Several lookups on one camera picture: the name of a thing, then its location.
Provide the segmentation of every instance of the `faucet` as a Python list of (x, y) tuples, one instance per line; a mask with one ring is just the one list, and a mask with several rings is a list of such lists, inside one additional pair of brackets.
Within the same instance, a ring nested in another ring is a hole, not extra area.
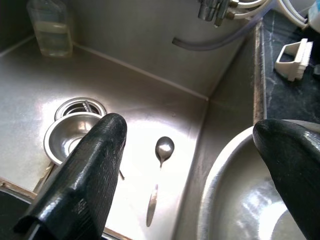
[(214, 16), (214, 26), (219, 27), (226, 16), (230, 0), (199, 0), (201, 3), (198, 18), (205, 21), (212, 21)]

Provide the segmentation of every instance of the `sink drain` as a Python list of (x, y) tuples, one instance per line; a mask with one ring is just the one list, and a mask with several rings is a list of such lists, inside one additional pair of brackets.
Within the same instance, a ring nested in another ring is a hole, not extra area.
[(55, 112), (54, 120), (58, 120), (59, 118), (66, 116), (68, 114), (79, 113), (79, 112), (87, 112), (86, 104), (90, 107), (90, 110), (94, 114), (98, 114), (100, 116), (106, 115), (107, 111), (102, 106), (102, 104), (92, 98), (87, 97), (77, 97), (66, 101), (62, 104), (58, 110)]

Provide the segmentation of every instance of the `dark marble countertop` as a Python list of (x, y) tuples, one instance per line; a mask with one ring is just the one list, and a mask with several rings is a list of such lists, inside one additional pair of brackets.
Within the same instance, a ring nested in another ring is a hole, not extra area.
[(319, 35), (309, 30), (302, 32), (275, 11), (269, 12), (263, 18), (261, 42), (264, 49), (262, 67), (265, 73), (264, 116), (267, 118), (320, 123), (320, 80), (313, 77), (314, 65), (320, 64), (320, 51), (316, 42), (302, 80), (290, 82), (274, 70), (282, 47), (299, 42), (302, 38), (312, 41), (317, 40)]

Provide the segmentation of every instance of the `plastic bottle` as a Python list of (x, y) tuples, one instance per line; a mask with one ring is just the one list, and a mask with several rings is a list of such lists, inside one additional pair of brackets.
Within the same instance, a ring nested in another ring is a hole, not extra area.
[(60, 0), (30, 0), (27, 10), (42, 55), (70, 57), (73, 46), (66, 5)]

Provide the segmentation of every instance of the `white brush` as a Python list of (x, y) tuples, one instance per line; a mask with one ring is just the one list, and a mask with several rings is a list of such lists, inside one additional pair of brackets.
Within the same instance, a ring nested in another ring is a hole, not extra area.
[[(291, 82), (295, 79), (301, 80), (309, 65), (313, 44), (312, 41), (308, 42), (307, 38), (303, 38), (300, 42), (284, 45), (275, 62), (275, 70)], [(281, 62), (284, 53), (295, 56), (294, 61)]]

